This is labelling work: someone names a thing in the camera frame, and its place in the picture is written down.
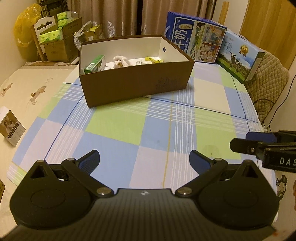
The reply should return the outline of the person right hand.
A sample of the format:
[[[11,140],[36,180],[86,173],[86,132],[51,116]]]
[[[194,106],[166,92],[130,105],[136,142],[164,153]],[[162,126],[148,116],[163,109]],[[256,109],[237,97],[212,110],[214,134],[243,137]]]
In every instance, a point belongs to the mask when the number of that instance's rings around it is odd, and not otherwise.
[[[296,211],[296,186],[293,186],[294,210]]]

